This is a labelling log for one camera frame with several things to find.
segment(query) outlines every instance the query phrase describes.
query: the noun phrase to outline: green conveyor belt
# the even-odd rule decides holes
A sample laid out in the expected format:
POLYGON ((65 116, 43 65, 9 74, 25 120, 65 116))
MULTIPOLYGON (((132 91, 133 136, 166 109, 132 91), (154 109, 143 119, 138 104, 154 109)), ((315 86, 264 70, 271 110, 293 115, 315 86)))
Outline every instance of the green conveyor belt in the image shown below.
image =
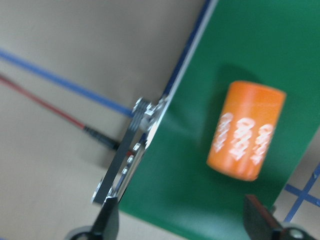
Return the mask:
POLYGON ((195 240, 246 240, 243 199, 272 206, 320 123, 320 1, 221 0, 120 207, 195 240), (228 86, 287 93, 258 180, 206 165, 228 86))

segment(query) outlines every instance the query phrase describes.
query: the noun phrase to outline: blue tape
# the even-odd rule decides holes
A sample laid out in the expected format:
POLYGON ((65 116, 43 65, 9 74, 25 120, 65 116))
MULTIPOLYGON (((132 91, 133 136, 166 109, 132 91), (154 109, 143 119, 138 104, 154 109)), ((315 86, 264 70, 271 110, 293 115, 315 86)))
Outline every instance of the blue tape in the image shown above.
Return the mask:
MULTIPOLYGON (((304 200, 308 200, 308 202, 311 201, 311 203, 315 203, 316 206, 320 205, 319 199, 308 194, 308 192, 311 190, 311 188, 313 187, 313 185, 317 181, 319 175, 320 175, 320 163, 315 168, 312 176, 310 177, 309 181, 306 183, 303 190, 300 191, 297 200, 294 202, 292 208, 290 209, 289 213, 287 214, 287 216, 284 219, 285 222, 291 222, 292 218, 295 216, 296 212, 298 211, 299 207, 301 206, 301 204, 303 203, 304 200)), ((287 190, 287 188, 289 190, 294 190, 294 192, 297 193, 295 187, 293 187, 293 186, 291 186, 291 187, 286 186, 285 188, 286 188, 286 190, 287 190)))
POLYGON ((13 54, 11 54, 1 48, 0 48, 0 58, 17 66, 17 67, 20 67, 24 70, 32 72, 33 74, 36 74, 36 75, 54 83, 54 84, 62 86, 68 90, 71 90, 71 91, 79 94, 79 95, 82 95, 88 99, 91 99, 92 101, 95 101, 103 106, 106 106, 106 107, 108 107, 118 113, 124 114, 128 117, 133 116, 131 109, 128 109, 128 108, 126 108, 126 107, 124 107, 124 106, 122 106, 122 105, 102 96, 102 95, 99 95, 93 91, 85 89, 84 87, 82 87, 78 84, 75 84, 64 77, 55 75, 54 73, 52 73, 44 68, 41 68, 39 66, 36 66, 36 65, 34 65, 24 59, 21 59, 20 57, 15 56, 15 55, 13 55, 13 54))
POLYGON ((189 49, 190 49, 190 47, 191 47, 191 45, 192 45, 192 43, 193 43, 193 41, 194 41, 194 39, 195 39, 195 37, 196 37, 196 35, 198 33, 199 27, 200 27, 200 25, 202 23, 202 20, 203 20, 205 14, 206 14, 206 11, 208 9, 208 6, 209 6, 210 2, 211 2, 211 0, 206 0, 205 1, 204 5, 203 5, 203 7, 201 9, 201 12, 199 14, 199 17, 197 18, 196 23, 194 25, 194 29, 191 32, 191 34, 190 34, 190 36, 189 36, 189 38, 188 38, 188 40, 187 40, 187 42, 185 44, 183 52, 182 52, 182 54, 181 54, 181 56, 179 58, 178 63, 176 64, 176 66, 175 66, 175 68, 173 70, 173 73, 172 73, 167 85, 165 86, 165 89, 163 91, 162 96, 168 95, 170 90, 171 90, 171 88, 172 88, 172 86, 173 86, 173 84, 175 83, 175 81, 177 79, 177 76, 178 76, 178 73, 179 73, 179 71, 180 71, 180 69, 181 69, 181 67, 182 67, 182 65, 183 65, 183 63, 184 63, 184 61, 186 59, 186 56, 187 56, 187 54, 189 52, 189 49))

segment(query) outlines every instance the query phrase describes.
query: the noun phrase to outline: red wire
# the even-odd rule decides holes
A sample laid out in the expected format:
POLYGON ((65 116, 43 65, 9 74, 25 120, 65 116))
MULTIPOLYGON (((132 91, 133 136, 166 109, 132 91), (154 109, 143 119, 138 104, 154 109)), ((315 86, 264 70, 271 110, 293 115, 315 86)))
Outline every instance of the red wire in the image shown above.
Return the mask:
POLYGON ((51 110, 55 114, 59 115, 63 119, 69 121, 76 127, 80 129, 84 129, 85 124, 80 122, 79 120, 75 119, 74 117, 70 116, 69 114, 63 112, 62 110, 56 108, 55 106, 43 101, 41 98, 37 97, 36 95, 32 94, 31 92, 27 91, 26 89, 22 88, 21 86, 15 84, 14 82, 10 81, 6 77, 0 74, 0 82, 7 85, 8 87, 12 88, 13 90, 19 92, 20 94, 24 95, 25 97, 33 100, 34 102, 38 103, 39 105, 45 107, 46 109, 51 110))

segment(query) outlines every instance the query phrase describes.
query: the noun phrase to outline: orange can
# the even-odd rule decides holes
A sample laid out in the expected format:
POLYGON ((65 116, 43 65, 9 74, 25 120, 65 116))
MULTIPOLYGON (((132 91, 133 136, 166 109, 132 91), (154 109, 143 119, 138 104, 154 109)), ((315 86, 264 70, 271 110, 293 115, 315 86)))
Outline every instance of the orange can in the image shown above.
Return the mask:
POLYGON ((257 179, 285 99, 285 92, 269 86, 231 83, 207 164, 236 179, 257 179))

